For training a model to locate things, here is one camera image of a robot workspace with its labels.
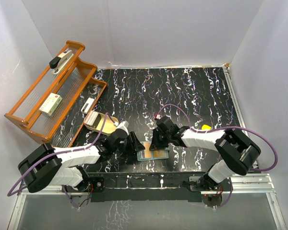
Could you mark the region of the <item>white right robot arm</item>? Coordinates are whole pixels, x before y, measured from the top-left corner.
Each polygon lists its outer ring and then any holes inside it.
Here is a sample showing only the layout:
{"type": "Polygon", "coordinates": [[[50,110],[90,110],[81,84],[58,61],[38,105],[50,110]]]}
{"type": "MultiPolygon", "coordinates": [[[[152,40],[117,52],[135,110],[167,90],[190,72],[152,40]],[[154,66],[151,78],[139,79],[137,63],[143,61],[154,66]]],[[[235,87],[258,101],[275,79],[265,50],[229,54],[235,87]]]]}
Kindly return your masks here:
{"type": "Polygon", "coordinates": [[[217,151],[222,160],[209,168],[197,181],[187,181],[192,187],[216,190],[234,174],[246,175],[255,163],[261,149],[240,129],[226,128],[221,131],[178,127],[167,117],[157,116],[149,150],[163,150],[171,143],[177,147],[197,147],[217,151]]]}

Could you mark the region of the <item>orange wooden shelf rack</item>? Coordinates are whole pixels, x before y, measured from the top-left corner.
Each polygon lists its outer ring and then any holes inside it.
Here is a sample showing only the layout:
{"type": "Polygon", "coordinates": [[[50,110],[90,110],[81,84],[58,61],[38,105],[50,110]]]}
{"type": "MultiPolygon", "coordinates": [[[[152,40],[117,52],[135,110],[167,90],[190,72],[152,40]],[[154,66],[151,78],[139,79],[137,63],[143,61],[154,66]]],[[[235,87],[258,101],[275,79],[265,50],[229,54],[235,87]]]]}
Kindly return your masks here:
{"type": "Polygon", "coordinates": [[[39,144],[70,147],[84,118],[107,88],[97,66],[80,59],[82,43],[68,40],[4,116],[39,144]]]}

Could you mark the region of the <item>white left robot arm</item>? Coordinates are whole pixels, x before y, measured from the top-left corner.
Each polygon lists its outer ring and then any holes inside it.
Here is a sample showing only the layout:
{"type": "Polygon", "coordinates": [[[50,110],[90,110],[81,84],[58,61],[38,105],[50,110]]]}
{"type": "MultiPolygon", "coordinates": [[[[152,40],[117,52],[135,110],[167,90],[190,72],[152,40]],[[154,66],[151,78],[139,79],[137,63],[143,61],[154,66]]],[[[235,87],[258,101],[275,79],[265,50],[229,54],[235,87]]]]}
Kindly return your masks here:
{"type": "Polygon", "coordinates": [[[134,132],[118,128],[109,136],[97,137],[93,143],[80,147],[55,148],[49,143],[42,144],[18,164],[18,170],[30,193],[49,185],[85,191],[91,180],[82,167],[84,164],[107,161],[116,152],[132,155],[144,149],[134,132]]]}

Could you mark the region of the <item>orange credit card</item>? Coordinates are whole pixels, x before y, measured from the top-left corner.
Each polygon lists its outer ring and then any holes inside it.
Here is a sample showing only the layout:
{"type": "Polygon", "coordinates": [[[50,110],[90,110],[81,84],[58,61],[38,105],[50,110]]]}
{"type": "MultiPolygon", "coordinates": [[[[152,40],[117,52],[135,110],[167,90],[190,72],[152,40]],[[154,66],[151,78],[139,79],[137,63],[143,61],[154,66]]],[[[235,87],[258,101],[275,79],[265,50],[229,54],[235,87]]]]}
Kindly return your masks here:
{"type": "Polygon", "coordinates": [[[141,153],[142,159],[150,159],[152,158],[152,152],[149,150],[151,143],[150,142],[143,142],[143,146],[145,149],[141,153]]]}
{"type": "Polygon", "coordinates": [[[168,151],[167,150],[156,150],[156,151],[154,151],[154,157],[156,159],[168,159],[168,151]]]}

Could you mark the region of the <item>tan oval wooden tray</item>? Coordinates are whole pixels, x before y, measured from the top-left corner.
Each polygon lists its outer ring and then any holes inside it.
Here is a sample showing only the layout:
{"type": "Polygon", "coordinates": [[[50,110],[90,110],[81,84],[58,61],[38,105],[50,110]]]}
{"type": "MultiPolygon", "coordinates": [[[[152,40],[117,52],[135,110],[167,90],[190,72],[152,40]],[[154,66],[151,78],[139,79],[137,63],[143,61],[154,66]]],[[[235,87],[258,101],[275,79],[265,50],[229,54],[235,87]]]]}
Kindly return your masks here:
{"type": "Polygon", "coordinates": [[[94,132],[99,132],[101,131],[101,134],[109,136],[112,132],[116,130],[116,127],[114,126],[115,122],[119,122],[117,118],[112,117],[112,116],[105,116],[105,114],[100,113],[101,115],[101,121],[99,125],[96,128],[88,127],[86,126],[87,129],[94,131],[94,132]]]}

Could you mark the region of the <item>mint green card holder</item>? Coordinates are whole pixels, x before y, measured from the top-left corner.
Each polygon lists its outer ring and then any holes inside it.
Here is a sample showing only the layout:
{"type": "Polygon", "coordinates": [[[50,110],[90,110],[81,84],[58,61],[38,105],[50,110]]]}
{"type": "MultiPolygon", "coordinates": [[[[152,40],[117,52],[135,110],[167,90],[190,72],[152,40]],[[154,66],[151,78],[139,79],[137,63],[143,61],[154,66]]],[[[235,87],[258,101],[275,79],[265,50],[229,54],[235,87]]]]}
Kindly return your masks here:
{"type": "Polygon", "coordinates": [[[145,150],[141,150],[137,152],[137,160],[138,161],[150,161],[150,160],[162,160],[168,159],[169,156],[169,148],[162,149],[162,150],[154,150],[150,151],[150,142],[142,141],[141,144],[145,147],[145,150]]]}

